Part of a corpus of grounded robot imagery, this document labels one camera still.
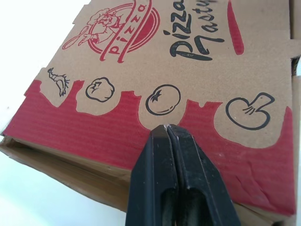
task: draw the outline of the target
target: red printed band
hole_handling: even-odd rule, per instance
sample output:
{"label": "red printed band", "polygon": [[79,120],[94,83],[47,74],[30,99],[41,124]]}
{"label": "red printed band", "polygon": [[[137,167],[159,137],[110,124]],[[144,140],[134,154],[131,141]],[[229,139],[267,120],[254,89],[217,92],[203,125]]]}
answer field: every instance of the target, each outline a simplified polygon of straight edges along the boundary
{"label": "red printed band", "polygon": [[114,38],[110,41],[110,43],[101,54],[101,61],[104,61],[107,57],[112,56],[118,57],[118,63],[123,62],[124,55],[127,53],[129,47],[134,42],[136,36],[145,24],[146,19],[151,12],[151,1],[152,0],[134,1],[132,11],[128,15],[126,22],[115,34]]}

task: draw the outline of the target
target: red stripe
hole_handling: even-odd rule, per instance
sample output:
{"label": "red stripe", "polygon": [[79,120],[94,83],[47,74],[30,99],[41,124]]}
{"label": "red stripe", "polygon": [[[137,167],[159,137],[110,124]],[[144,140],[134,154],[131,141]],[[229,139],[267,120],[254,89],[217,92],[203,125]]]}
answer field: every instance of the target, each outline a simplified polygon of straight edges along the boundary
{"label": "red stripe", "polygon": [[227,17],[228,17],[229,31],[230,31],[234,51],[237,55],[241,55],[244,53],[245,48],[244,48],[243,40],[241,38],[239,27],[235,19],[231,0],[229,0],[228,2]]}

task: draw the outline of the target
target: cardboard box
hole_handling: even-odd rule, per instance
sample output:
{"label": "cardboard box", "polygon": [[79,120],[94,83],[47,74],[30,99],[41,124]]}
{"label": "cardboard box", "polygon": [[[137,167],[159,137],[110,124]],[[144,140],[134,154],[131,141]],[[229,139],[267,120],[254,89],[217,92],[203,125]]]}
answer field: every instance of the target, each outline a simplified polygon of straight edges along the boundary
{"label": "cardboard box", "polygon": [[150,129],[178,124],[235,202],[292,215],[291,58],[301,42],[289,7],[93,0],[4,135],[127,186]]}

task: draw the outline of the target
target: corrugated cardboard edge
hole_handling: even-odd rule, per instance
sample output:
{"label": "corrugated cardboard edge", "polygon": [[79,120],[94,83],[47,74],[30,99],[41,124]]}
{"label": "corrugated cardboard edge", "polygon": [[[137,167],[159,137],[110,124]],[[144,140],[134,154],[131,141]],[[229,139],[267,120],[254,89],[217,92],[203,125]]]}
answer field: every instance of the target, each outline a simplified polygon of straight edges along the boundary
{"label": "corrugated cardboard edge", "polygon": [[112,183],[106,177],[62,161],[51,154],[28,148],[10,138],[1,143],[0,151],[9,158],[45,173],[88,198],[124,212],[127,210],[128,187],[126,186]]}
{"label": "corrugated cardboard edge", "polygon": [[72,165],[76,165],[77,167],[83,168],[90,172],[93,172],[101,177],[106,178],[112,183],[129,187],[131,171],[127,169],[121,169],[118,167],[113,167],[110,165],[106,165],[97,161],[93,161],[90,159],[82,158],[77,155],[73,155],[70,153],[58,151],[56,149],[46,147],[43,145],[38,145],[32,142],[28,142],[21,139],[14,138],[13,140],[17,141],[17,143],[24,144],[28,147],[31,147],[35,150],[43,151],[49,154],[52,154],[56,157],[61,158],[62,161],[68,162]]}
{"label": "corrugated cardboard edge", "polygon": [[[62,157],[36,148],[35,145],[35,150],[33,150],[10,137],[5,137],[1,143],[0,151],[11,159],[45,173],[88,198],[126,212],[129,182],[127,182],[127,186],[121,186],[117,183],[120,182],[118,180],[110,181],[109,178],[112,177],[112,173],[107,175],[101,170],[97,171],[97,166],[89,168],[78,162],[72,164],[72,161],[66,161]],[[287,218],[255,207],[236,203],[234,206],[242,226],[270,226],[275,221]]]}

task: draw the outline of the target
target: mushroom drawing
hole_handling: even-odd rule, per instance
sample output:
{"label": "mushroom drawing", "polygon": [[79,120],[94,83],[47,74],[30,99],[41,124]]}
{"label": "mushroom drawing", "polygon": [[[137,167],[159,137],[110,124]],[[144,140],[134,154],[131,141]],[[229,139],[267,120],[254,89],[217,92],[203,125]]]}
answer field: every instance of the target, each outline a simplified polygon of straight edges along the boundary
{"label": "mushroom drawing", "polygon": [[149,113],[160,116],[171,113],[181,100],[179,89],[170,84],[157,87],[146,99],[145,106]]}
{"label": "mushroom drawing", "polygon": [[266,127],[270,121],[270,114],[263,108],[274,101],[274,97],[264,92],[259,93],[252,102],[237,97],[227,103],[226,114],[233,123],[241,128],[259,130]]}
{"label": "mushroom drawing", "polygon": [[86,96],[101,103],[108,101],[113,96],[114,92],[114,86],[106,77],[95,79],[86,88]]}

